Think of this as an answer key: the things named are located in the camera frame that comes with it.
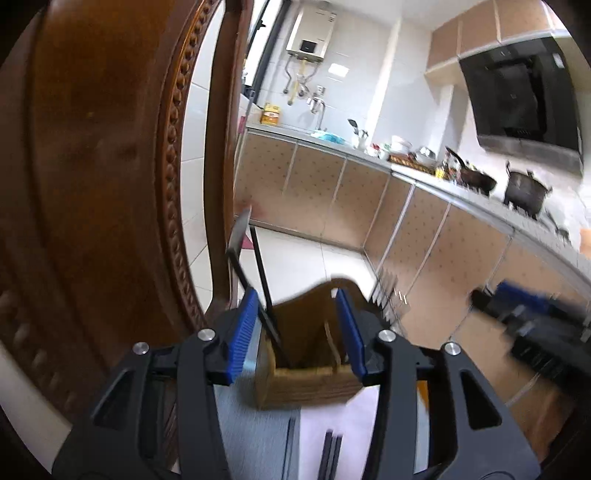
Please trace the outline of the black wok pan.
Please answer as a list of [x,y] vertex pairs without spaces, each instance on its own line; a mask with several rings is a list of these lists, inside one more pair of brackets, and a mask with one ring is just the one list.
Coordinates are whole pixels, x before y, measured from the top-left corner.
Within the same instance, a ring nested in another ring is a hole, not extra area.
[[469,166],[468,163],[450,147],[447,147],[446,151],[460,165],[459,172],[461,183],[467,188],[489,197],[497,186],[497,181],[493,177]]

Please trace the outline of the kitchen counter with cabinets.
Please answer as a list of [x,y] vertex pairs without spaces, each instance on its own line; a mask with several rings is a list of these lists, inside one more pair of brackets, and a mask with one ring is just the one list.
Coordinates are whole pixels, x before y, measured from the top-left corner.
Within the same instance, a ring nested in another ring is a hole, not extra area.
[[270,229],[357,251],[398,278],[411,309],[404,332],[468,350],[545,457],[573,406],[509,355],[501,329],[468,307],[470,292],[504,280],[588,302],[590,262],[499,202],[351,148],[250,126],[238,149],[235,207]]

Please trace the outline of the window with dark frame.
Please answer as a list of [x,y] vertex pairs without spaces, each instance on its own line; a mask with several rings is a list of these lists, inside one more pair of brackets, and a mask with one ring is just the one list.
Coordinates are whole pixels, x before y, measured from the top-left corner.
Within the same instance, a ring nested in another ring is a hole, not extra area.
[[271,54],[290,6],[290,0],[254,2],[242,67],[242,95],[254,103],[259,101]]

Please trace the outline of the black chopstick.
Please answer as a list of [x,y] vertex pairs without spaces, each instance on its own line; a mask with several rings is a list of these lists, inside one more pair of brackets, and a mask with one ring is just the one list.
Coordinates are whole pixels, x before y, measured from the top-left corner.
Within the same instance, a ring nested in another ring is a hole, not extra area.
[[273,314],[273,300],[270,295],[270,287],[267,282],[266,271],[264,271],[263,255],[262,250],[260,250],[259,237],[257,237],[256,227],[253,225],[249,226],[249,231],[250,236],[252,236],[254,255],[256,256],[256,268],[263,287],[264,310],[266,311],[266,318],[269,319],[269,334],[270,337],[273,338],[273,341],[276,342],[277,345],[280,345],[280,334],[276,329],[276,318],[274,318]]
[[242,253],[242,246],[238,245],[238,247],[229,246],[228,250],[226,250],[226,257],[228,257],[229,264],[231,265],[233,271],[238,276],[238,281],[242,288],[245,290],[245,294],[247,299],[253,299],[256,302],[256,318],[259,319],[260,323],[263,325],[263,329],[266,331],[266,336],[270,339],[271,344],[273,345],[273,349],[276,352],[276,357],[284,365],[289,366],[290,362],[287,360],[287,356],[284,354],[283,345],[277,345],[276,342],[273,341],[273,338],[270,337],[269,334],[269,319],[266,318],[266,311],[264,310],[264,305],[259,301],[259,295],[256,293],[256,289],[250,285],[249,280],[245,276],[245,271],[242,269],[242,265],[239,263],[239,256]]

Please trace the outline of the steel fork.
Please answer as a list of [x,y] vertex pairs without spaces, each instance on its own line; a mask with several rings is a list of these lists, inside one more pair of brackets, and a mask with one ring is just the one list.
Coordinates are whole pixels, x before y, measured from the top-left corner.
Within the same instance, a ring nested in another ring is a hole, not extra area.
[[391,326],[400,323],[411,309],[407,296],[398,288],[398,284],[397,275],[387,269],[381,270],[368,300],[370,311]]

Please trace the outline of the chrome sink faucet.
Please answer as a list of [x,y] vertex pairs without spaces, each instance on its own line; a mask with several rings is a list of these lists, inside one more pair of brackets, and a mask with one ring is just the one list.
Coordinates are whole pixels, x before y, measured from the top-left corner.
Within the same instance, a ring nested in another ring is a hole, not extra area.
[[322,122],[325,117],[325,100],[321,94],[315,93],[308,98],[308,110],[315,115],[315,131],[322,129]]

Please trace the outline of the black range hood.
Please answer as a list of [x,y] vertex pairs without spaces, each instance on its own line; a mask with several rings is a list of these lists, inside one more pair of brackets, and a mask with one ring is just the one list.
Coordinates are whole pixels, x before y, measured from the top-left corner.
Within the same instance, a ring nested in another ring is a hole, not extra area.
[[459,65],[483,149],[583,174],[575,90],[554,38],[502,45]]

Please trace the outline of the white gas water heater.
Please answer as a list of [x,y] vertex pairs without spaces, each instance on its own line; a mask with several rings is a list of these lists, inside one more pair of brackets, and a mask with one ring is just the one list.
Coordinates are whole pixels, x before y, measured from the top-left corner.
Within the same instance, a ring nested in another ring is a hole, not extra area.
[[287,40],[287,53],[308,62],[324,61],[337,17],[328,7],[301,6]]

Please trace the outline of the wooden slatted utensil holder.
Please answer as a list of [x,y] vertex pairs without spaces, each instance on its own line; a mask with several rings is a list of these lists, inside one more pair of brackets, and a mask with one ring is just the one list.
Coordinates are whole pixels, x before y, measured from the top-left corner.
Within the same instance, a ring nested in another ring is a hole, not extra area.
[[259,409],[293,409],[345,403],[362,389],[346,364],[338,310],[332,294],[348,291],[356,308],[369,303],[356,282],[332,278],[273,305],[280,335],[277,350],[263,334],[256,358],[256,405]]

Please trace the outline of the yellow box on counter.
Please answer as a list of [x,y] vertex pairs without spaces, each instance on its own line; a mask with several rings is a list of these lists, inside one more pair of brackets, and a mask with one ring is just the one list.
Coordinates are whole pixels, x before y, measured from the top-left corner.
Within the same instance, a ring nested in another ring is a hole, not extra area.
[[277,126],[280,124],[280,106],[266,103],[263,106],[262,114],[260,115],[260,124]]

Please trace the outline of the black cooking pot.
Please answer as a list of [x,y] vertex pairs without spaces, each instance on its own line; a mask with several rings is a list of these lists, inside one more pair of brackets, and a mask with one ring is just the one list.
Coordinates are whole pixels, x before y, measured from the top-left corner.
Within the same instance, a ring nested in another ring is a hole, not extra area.
[[528,217],[536,220],[542,210],[546,197],[552,187],[544,186],[538,181],[531,170],[526,173],[513,170],[509,161],[506,162],[508,184],[503,204],[523,211]]

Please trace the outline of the carved brown wooden chair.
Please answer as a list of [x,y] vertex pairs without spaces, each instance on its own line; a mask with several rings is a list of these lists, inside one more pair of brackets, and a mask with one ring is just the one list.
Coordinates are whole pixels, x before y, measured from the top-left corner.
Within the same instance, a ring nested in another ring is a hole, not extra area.
[[[183,341],[235,303],[223,250],[250,17],[249,1],[2,3],[3,478],[50,473],[134,344]],[[183,230],[181,151],[209,31],[205,307]]]

